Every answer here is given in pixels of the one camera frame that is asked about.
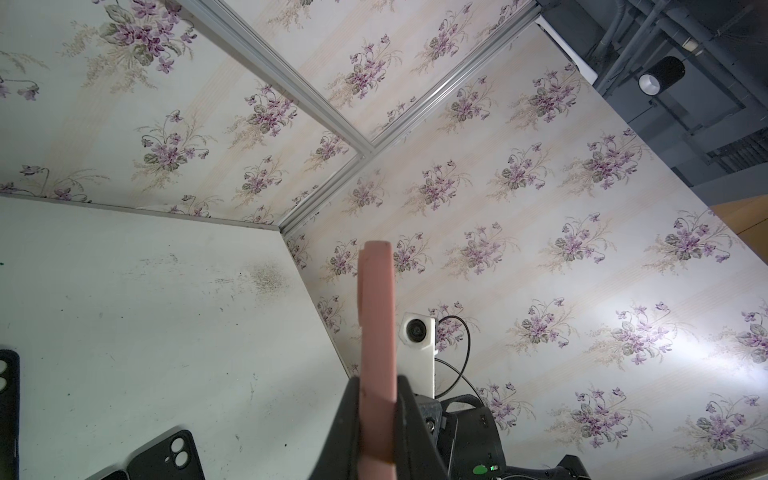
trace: camera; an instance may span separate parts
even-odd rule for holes
[[[418,395],[435,397],[435,319],[406,313],[397,327],[397,373]]]
[[[427,337],[427,325],[419,319],[412,319],[406,326],[406,334],[414,343],[421,343]]]

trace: white table surface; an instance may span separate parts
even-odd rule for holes
[[[208,480],[308,477],[346,374],[277,232],[7,197],[0,224],[22,479],[180,427]]]

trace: gray duct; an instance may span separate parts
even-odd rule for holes
[[[661,27],[657,22],[657,24],[654,25],[654,27],[650,30],[650,33],[648,33],[648,35],[645,36],[643,43],[641,43],[640,46],[637,47],[637,50],[635,51],[635,53],[630,57],[627,63],[624,64],[624,67],[622,67],[622,69],[618,72],[618,75],[616,76],[616,80],[605,91],[605,94],[603,95],[604,97],[607,98],[614,92],[614,90],[616,90],[616,88],[618,88],[619,84],[621,83],[621,79],[624,76],[624,72],[628,68],[632,68],[632,65],[634,65],[634,63],[638,60],[638,58],[643,53],[643,51],[645,51],[645,49],[648,48],[648,45],[650,45],[651,42],[654,41],[656,37],[659,36],[660,33],[661,33]]]
[[[591,56],[592,59],[595,60],[595,64],[598,66],[598,70],[605,61],[605,54],[608,52],[608,45],[610,45],[614,40],[616,31],[619,29],[619,24],[621,23],[621,19],[624,18],[624,12],[627,10],[627,4],[624,2],[624,0],[614,1],[616,2],[616,14],[614,15],[614,19],[611,21],[611,25],[608,27],[608,30],[605,31],[605,35],[603,35],[603,38],[600,39],[600,43],[598,43],[598,46],[592,52]]]
[[[605,74],[602,80],[600,80],[600,83],[597,86],[597,90],[601,94],[604,94],[605,91],[613,84],[613,82],[616,80],[616,77],[618,77],[619,73],[624,69],[624,66],[627,64],[630,58],[632,58],[632,56],[634,55],[634,52],[637,50],[637,47],[643,41],[644,36],[647,35],[650,29],[653,27],[653,24],[656,18],[667,7],[667,4],[670,2],[670,0],[657,0],[657,1],[658,3],[654,5],[654,7],[647,14],[645,21],[643,22],[642,25],[640,25],[640,28],[637,30],[637,33],[634,34],[634,36],[629,41],[627,46],[624,47],[624,50],[621,51],[621,55],[619,55],[619,58],[616,59],[616,61],[614,62],[613,65],[611,65],[611,68],[608,69],[608,72]]]
[[[651,0],[627,0],[645,15],[649,15],[654,10],[654,3]],[[741,67],[738,60],[720,43],[713,39],[712,33],[702,24],[697,22],[688,10],[684,7],[674,6],[667,10],[667,16],[662,16],[657,20],[657,25],[664,32],[672,37],[679,44],[683,44],[689,37],[695,38],[699,44],[707,50],[728,72],[728,76],[738,81],[744,89],[752,94],[758,102],[765,108],[768,108],[768,88],[766,88],[751,73]],[[728,88],[733,86],[733,82],[723,82]]]

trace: black phone case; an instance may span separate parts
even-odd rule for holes
[[[101,480],[128,480],[128,474],[122,470],[117,470],[116,472],[112,472]]]
[[[175,439],[182,438],[184,447],[180,452],[189,455],[187,464],[183,467],[176,466],[176,455],[170,449],[170,444]],[[128,463],[128,477],[131,480],[205,480],[200,458],[194,445],[192,433],[182,430],[161,440],[156,445],[138,454]]]
[[[6,364],[0,377],[5,388],[0,391],[0,478],[18,480],[18,407],[19,386],[18,354],[13,350],[0,350],[0,360]]]

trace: purple flower pattern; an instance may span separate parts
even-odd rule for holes
[[[520,6],[520,0],[512,0],[511,3],[508,3],[507,5],[502,6],[501,11],[498,14],[498,20],[496,20],[495,23],[491,23],[490,25],[486,26],[479,32],[475,34],[475,42],[480,43],[484,41],[486,38],[490,37],[494,31],[496,31],[499,27],[501,27],[504,23],[509,21],[510,18],[512,18],[512,14],[514,14],[518,7]]]
[[[317,312],[320,314],[320,318],[323,319],[323,323],[326,328],[333,333],[341,331],[341,310],[344,308],[344,303],[339,301],[339,296],[334,295],[330,298],[324,296],[320,297],[317,302]]]
[[[166,184],[173,182],[172,175],[179,176],[178,168],[181,165],[195,157],[205,158],[210,153],[203,146],[214,138],[210,135],[198,134],[200,127],[194,119],[191,123],[186,121],[181,123],[184,118],[180,114],[179,110],[174,110],[165,116],[162,125],[156,123],[153,127],[144,126],[136,129],[143,133],[141,146],[145,150],[149,149],[150,153],[144,154],[141,162],[134,160],[137,171],[131,180],[141,177],[149,178],[150,183],[144,191],[165,188]]]
[[[265,157],[257,166],[245,168],[245,183],[237,189],[235,198],[241,200],[241,207],[250,204],[267,188],[280,185],[285,173],[280,169],[279,158],[274,159],[272,155]]]
[[[456,12],[448,10],[445,13],[445,18],[438,27],[437,35],[432,37],[432,40],[428,40],[424,44],[423,50],[416,54],[416,58],[420,58],[422,63],[413,68],[411,73],[417,75],[426,73],[430,67],[435,66],[435,61],[441,57],[445,55],[452,57],[458,53],[458,44],[468,38],[464,29],[472,20],[470,10],[472,10],[472,2],[464,5]]]
[[[306,263],[312,259],[310,253],[307,251],[308,246],[309,241],[303,234],[296,238],[286,239],[286,247],[288,247],[290,256],[300,270],[304,270],[306,268]]]
[[[8,60],[11,64],[13,64],[15,69],[21,72],[21,74],[24,76],[26,76],[28,64],[35,64],[38,67],[43,67],[46,69],[48,68],[43,62],[25,53],[14,53],[12,51],[0,50],[0,58]],[[13,88],[12,85],[22,87],[19,88],[16,93],[24,97],[26,100],[37,100],[35,95],[40,93],[40,87],[36,82],[25,78],[3,78],[2,75],[0,75],[0,98],[8,98],[8,94],[11,93],[11,88]]]
[[[627,396],[619,388],[606,393],[591,387],[588,392],[576,392],[575,395],[579,402],[577,409],[563,406],[550,412],[556,420],[547,432],[556,434],[558,443],[576,445],[579,452],[584,451],[584,442],[593,449],[600,449],[607,443],[618,448],[621,440],[629,436],[635,421],[653,429],[647,413],[621,405]]]
[[[536,350],[542,343],[557,343],[563,348],[570,343],[568,337],[578,332],[568,321],[573,320],[571,307],[564,306],[565,299],[558,297],[549,303],[533,299],[528,309],[528,318],[522,322],[515,321],[515,326],[507,330],[515,341],[509,346],[517,353],[527,353],[528,349]]]
[[[474,327],[478,332],[480,328],[477,320],[463,314],[464,306],[460,302],[454,302],[451,306],[447,303],[438,302],[436,308],[429,309],[429,316],[434,317],[437,323],[435,328],[435,348],[438,352],[444,352],[449,346],[457,346],[464,339],[464,326],[457,319],[447,319],[440,323],[440,320],[448,315],[456,315],[463,318],[467,325]]]
[[[51,171],[38,165],[22,165],[21,185],[14,181],[0,183],[0,194],[16,194],[28,197],[52,198],[54,200],[76,201],[85,204],[93,200],[85,194],[84,182],[100,185],[103,180],[110,178],[105,175],[93,174],[93,168],[76,170],[60,180],[51,180]]]
[[[343,211],[347,215],[357,216],[358,212],[368,205],[381,207],[384,204],[384,176],[380,170],[374,170],[372,174],[357,179],[355,187],[347,194],[345,203],[349,208]]]
[[[640,366],[654,358],[661,363],[665,355],[674,351],[674,340],[681,331],[695,338],[691,325],[668,318],[670,314],[671,310],[664,302],[653,308],[639,305],[616,310],[617,323],[621,322],[621,327],[603,325],[590,332],[589,336],[597,340],[588,352],[598,355],[596,362],[606,366],[615,363],[621,370],[625,363]]]
[[[710,337],[719,343],[714,355],[733,356],[748,366],[765,363],[768,359],[768,329],[764,323],[768,320],[768,303],[764,300],[754,312],[743,311],[741,319],[746,324],[739,322],[740,332],[726,326],[722,333]]]
[[[485,75],[459,88],[456,99],[447,104],[445,111],[440,114],[440,118],[445,119],[445,124],[438,128],[438,131],[458,133],[458,128],[463,128],[467,120],[488,118],[491,115],[489,109],[496,104],[496,101],[489,97],[492,92],[493,83],[488,81]]]
[[[640,138],[630,129],[618,141],[616,135],[603,135],[599,141],[587,143],[587,148],[590,158],[576,159],[563,167],[563,171],[570,173],[561,187],[568,187],[576,195],[586,192],[590,197],[594,196],[595,186],[608,190],[622,181],[628,184],[644,152]]]
[[[320,146],[310,153],[310,157],[304,161],[306,170],[317,170],[325,167],[331,157],[344,155],[349,151],[344,140],[336,134],[327,131],[320,139]]]
[[[432,259],[425,253],[427,240],[422,232],[414,233],[407,237],[400,235],[400,240],[395,245],[392,258],[395,261],[395,271],[402,276],[404,272],[415,271],[424,273],[426,264]]]
[[[507,200],[510,196],[514,197],[518,189],[529,186],[540,190],[546,184],[544,178],[552,173],[545,166],[549,160],[548,152],[541,151],[541,143],[533,144],[525,151],[513,148],[507,158],[508,166],[501,172],[496,171],[488,181],[488,184],[495,186],[488,198]]]
[[[226,133],[235,134],[230,148],[242,144],[249,150],[264,143],[265,135],[276,137],[284,127],[290,127],[299,114],[296,102],[286,98],[272,85],[259,84],[258,92],[245,97],[245,102],[253,108],[247,117],[237,115],[235,122],[226,129]]]
[[[546,267],[550,272],[563,272],[564,265],[570,268],[576,260],[589,259],[601,263],[605,260],[605,250],[609,247],[616,249],[604,237],[610,232],[608,225],[601,222],[599,213],[589,214],[583,220],[566,218],[562,233],[562,237],[558,237],[554,243],[550,241],[548,247],[541,251],[551,259],[539,266]]]
[[[296,197],[291,199],[291,201],[293,202],[293,206],[295,207],[296,205],[300,204],[301,200],[304,200],[305,198],[307,198],[311,192],[317,190],[318,188],[320,188],[320,185],[313,185],[310,190],[303,190]]]
[[[400,118],[400,115],[404,114],[409,108],[413,106],[414,103],[416,103],[417,98],[411,97],[410,100],[408,100],[408,103],[400,102],[395,106],[392,110],[386,112],[386,122],[382,124],[377,124],[373,130],[371,131],[371,138],[376,138],[381,134],[384,130],[387,129],[387,127],[393,123],[395,123],[395,120]]]
[[[323,264],[323,269],[327,275],[323,277],[326,283],[335,283],[336,280],[347,273],[357,276],[357,239],[350,241],[336,242],[336,248],[333,249],[333,255]]]
[[[449,270],[449,275],[463,276],[466,280],[469,279],[469,272],[480,275],[487,269],[496,270],[507,247],[518,249],[512,238],[502,236],[502,230],[502,226],[494,222],[490,230],[476,227],[473,231],[464,232],[466,246],[446,251],[449,260],[443,268]]]
[[[569,63],[560,73],[557,70],[547,70],[541,78],[533,80],[536,94],[521,94],[520,98],[510,105],[515,113],[508,122],[516,128],[533,127],[538,129],[538,121],[552,122],[559,114],[568,115],[571,107],[576,104],[576,95],[581,89],[581,75],[576,67]]]
[[[260,225],[272,225],[275,223],[275,216],[272,213],[272,206],[261,205],[251,215],[243,217],[242,221],[248,223],[258,223]]]
[[[379,88],[387,69],[391,65],[402,63],[398,54],[400,50],[389,50],[392,41],[384,35],[378,42],[362,40],[361,51],[350,55],[349,61],[353,69],[348,74],[339,74],[328,84],[331,90],[328,101],[336,108],[352,107],[353,98],[363,99],[367,94]]]
[[[220,202],[222,200],[216,195],[206,197],[203,200],[198,200],[194,195],[184,195],[181,198],[181,203],[173,205],[168,213],[210,218],[210,207]]]
[[[675,273],[678,266],[686,269],[691,259],[713,257],[715,262],[722,263],[730,258],[730,252],[725,249],[731,248],[737,240],[712,210],[702,214],[685,210],[678,213],[680,216],[672,226],[674,233],[669,233],[663,240],[661,236],[656,237],[656,243],[645,249],[661,257],[656,262],[647,263],[646,268]]]
[[[409,195],[404,207],[411,207],[409,213],[421,213],[437,210],[442,205],[450,205],[451,199],[456,196],[458,189],[464,185],[472,185],[469,174],[456,171],[456,162],[449,160],[443,167],[434,165],[429,170],[424,170],[423,183],[413,184],[406,194]]]
[[[704,459],[710,454],[719,458],[725,450],[764,450],[763,445],[768,440],[768,415],[752,408],[759,406],[760,397],[743,396],[733,402],[721,395],[713,396],[715,400],[710,400],[703,409],[708,415],[699,417],[696,422],[689,416],[685,426],[675,429],[691,439],[689,445],[675,448],[693,458]]]
[[[155,60],[155,71],[170,74],[174,70],[174,55],[181,58],[189,54],[192,58],[189,44],[197,34],[192,21],[180,16],[180,5],[172,0],[131,0],[126,6],[128,8],[120,6],[117,0],[114,4],[105,2],[104,10],[109,20],[99,28],[73,22],[79,30],[71,43],[64,43],[63,55],[79,55],[92,38],[107,49],[88,59],[84,87],[94,85],[102,76],[117,75],[121,80],[112,86],[113,93],[133,91],[137,81],[156,88],[150,83],[147,71]]]
[[[489,383],[487,387],[478,389],[480,400],[491,410],[496,427],[500,432],[507,432],[507,435],[510,429],[518,424],[523,413],[527,418],[536,418],[533,405],[514,398],[517,392],[511,382],[507,382],[503,388]]]
[[[284,2],[285,7],[280,13],[270,18],[268,24],[278,24],[285,31],[290,31],[291,25],[295,25],[297,28],[303,28],[300,21],[300,14],[304,15],[304,18],[310,17],[310,6],[314,2],[319,0],[287,0]],[[372,0],[369,5],[374,12],[380,12],[389,5],[389,9],[394,12],[395,0]]]

